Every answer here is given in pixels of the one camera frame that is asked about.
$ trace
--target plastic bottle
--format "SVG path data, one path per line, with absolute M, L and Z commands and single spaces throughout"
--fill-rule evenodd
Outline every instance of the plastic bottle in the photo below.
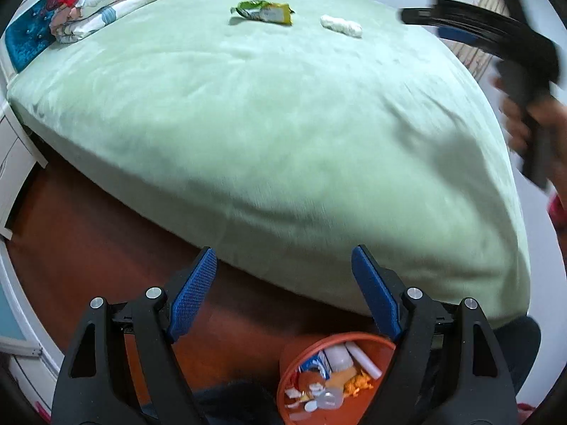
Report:
M 339 388 L 325 390 L 321 396 L 317 396 L 316 401 L 319 409 L 338 409 L 342 406 L 342 402 L 344 401 L 342 390 Z
M 338 343 L 332 347 L 325 348 L 325 356 L 331 365 L 332 372 L 341 372 L 342 370 L 354 366 L 353 359 L 344 343 Z

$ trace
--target wooden floor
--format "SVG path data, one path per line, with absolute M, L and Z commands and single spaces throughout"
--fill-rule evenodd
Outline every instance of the wooden floor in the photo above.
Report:
M 135 298 L 189 265 L 198 250 L 113 199 L 54 152 L 44 152 L 49 165 L 28 181 L 8 250 L 33 309 L 64 352 L 93 297 L 112 303 Z M 350 330 L 372 331 L 372 322 L 221 263 L 175 353 L 193 389 L 255 379 L 274 391 L 286 343 L 302 334 Z M 138 396 L 145 402 L 134 346 L 128 340 Z

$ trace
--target metal screw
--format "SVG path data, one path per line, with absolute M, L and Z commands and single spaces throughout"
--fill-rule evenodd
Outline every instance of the metal screw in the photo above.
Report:
M 160 288 L 149 288 L 146 291 L 146 297 L 149 299 L 157 299 L 162 295 L 162 290 Z
M 423 292 L 418 288 L 410 288 L 408 289 L 408 296 L 412 299 L 419 300 L 423 297 Z
M 103 306 L 104 299 L 102 297 L 95 297 L 91 300 L 91 308 L 100 308 Z
M 478 308 L 478 302 L 475 299 L 467 298 L 464 300 L 464 304 L 471 310 L 476 310 Z

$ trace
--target blue gripper pad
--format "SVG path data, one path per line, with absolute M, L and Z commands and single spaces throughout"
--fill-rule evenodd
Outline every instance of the blue gripper pad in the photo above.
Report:
M 171 304 L 171 317 L 167 335 L 173 342 L 177 342 L 182 335 L 189 332 L 216 273 L 217 256 L 213 249 L 209 249 Z
M 474 45 L 478 40 L 476 35 L 453 27 L 438 27 L 437 36 L 443 39 L 458 41 L 465 45 Z
M 398 304 L 360 246 L 353 249 L 351 266 L 379 332 L 395 342 L 402 334 Z

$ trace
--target bed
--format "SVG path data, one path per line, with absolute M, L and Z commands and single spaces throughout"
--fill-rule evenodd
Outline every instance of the bed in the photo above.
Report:
M 525 314 L 529 260 L 504 137 L 443 43 L 371 0 L 159 0 L 8 84 L 21 122 L 142 216 L 266 281 L 368 313 L 350 252 L 432 298 Z M 321 15 L 362 25 L 362 39 Z

